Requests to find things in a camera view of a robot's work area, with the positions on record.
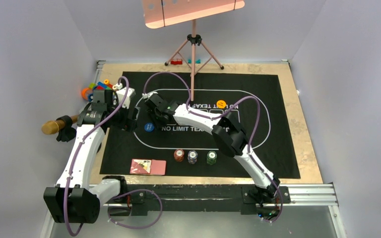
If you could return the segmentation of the yellow big blind button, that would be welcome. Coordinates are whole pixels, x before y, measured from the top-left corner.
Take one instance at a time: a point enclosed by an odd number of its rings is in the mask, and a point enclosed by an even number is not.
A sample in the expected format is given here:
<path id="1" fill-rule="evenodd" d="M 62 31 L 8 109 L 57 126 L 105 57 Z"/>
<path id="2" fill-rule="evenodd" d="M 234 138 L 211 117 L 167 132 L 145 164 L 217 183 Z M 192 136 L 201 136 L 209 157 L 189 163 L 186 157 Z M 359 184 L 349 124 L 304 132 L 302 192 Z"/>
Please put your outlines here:
<path id="1" fill-rule="evenodd" d="M 224 100 L 218 100 L 216 102 L 216 107 L 219 109 L 225 109 L 227 106 L 227 103 Z"/>

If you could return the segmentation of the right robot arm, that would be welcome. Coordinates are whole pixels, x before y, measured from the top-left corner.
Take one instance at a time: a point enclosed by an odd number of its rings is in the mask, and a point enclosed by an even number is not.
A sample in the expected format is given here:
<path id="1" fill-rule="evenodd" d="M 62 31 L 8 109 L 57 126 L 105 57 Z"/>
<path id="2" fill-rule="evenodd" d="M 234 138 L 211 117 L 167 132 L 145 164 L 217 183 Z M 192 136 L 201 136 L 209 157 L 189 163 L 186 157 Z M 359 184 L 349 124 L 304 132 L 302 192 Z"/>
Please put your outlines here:
<path id="1" fill-rule="evenodd" d="M 187 104 L 174 101 L 169 103 L 156 92 L 144 93 L 142 97 L 155 125 L 165 126 L 175 122 L 212 135 L 218 150 L 225 156 L 234 158 L 250 175 L 263 201 L 270 202 L 282 194 L 279 179 L 256 155 L 251 145 L 253 137 L 247 135 L 230 110 L 223 114 L 207 113 Z"/>

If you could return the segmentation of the blue poker chip stack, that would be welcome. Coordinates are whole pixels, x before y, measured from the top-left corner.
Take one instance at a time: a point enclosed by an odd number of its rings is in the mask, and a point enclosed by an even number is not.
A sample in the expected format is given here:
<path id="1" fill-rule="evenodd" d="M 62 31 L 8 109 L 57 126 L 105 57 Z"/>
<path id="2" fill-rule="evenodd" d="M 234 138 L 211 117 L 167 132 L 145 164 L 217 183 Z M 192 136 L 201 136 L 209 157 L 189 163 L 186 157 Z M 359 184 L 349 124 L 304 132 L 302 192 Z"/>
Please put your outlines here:
<path id="1" fill-rule="evenodd" d="M 188 162 L 190 164 L 195 164 L 197 162 L 198 153 L 194 150 L 188 152 Z"/>

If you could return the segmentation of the blue small blind button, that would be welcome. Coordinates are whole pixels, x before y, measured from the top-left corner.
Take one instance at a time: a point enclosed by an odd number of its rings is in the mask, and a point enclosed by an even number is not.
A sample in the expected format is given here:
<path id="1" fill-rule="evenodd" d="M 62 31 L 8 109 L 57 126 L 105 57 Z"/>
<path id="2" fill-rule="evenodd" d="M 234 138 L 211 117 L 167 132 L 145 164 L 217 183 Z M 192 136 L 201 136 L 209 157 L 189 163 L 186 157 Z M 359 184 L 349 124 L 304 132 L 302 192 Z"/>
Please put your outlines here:
<path id="1" fill-rule="evenodd" d="M 145 126 L 144 126 L 144 130 L 146 132 L 152 132 L 153 130 L 155 129 L 155 126 L 153 123 L 149 122 L 149 123 L 146 123 Z"/>

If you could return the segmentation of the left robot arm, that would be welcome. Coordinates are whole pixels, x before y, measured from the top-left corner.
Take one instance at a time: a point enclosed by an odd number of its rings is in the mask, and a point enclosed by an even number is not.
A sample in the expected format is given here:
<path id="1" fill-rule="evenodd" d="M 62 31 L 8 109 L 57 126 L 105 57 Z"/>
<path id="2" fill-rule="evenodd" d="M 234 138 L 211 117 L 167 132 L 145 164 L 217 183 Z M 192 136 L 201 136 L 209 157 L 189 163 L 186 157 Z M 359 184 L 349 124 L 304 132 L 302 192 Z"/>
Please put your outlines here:
<path id="1" fill-rule="evenodd" d="M 127 87 L 95 90 L 92 102 L 79 114 L 68 163 L 56 184 L 44 191 L 44 201 L 56 223 L 95 223 L 103 204 L 111 199 L 116 203 L 127 199 L 123 176 L 108 176 L 94 187 L 90 187 L 90 176 L 107 129 L 135 129 L 136 120 L 128 117 L 134 96 L 135 90 Z"/>

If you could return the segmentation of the red poker chip stack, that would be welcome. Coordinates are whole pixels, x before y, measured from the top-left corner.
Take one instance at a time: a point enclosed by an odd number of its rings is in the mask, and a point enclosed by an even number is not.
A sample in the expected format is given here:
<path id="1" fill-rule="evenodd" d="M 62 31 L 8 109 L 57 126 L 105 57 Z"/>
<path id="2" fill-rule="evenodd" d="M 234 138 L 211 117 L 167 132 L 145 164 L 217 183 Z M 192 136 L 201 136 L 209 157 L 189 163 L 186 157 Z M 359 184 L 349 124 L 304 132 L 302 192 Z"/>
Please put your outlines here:
<path id="1" fill-rule="evenodd" d="M 177 149 L 174 151 L 174 160 L 176 162 L 181 162 L 184 159 L 184 150 L 183 149 Z"/>

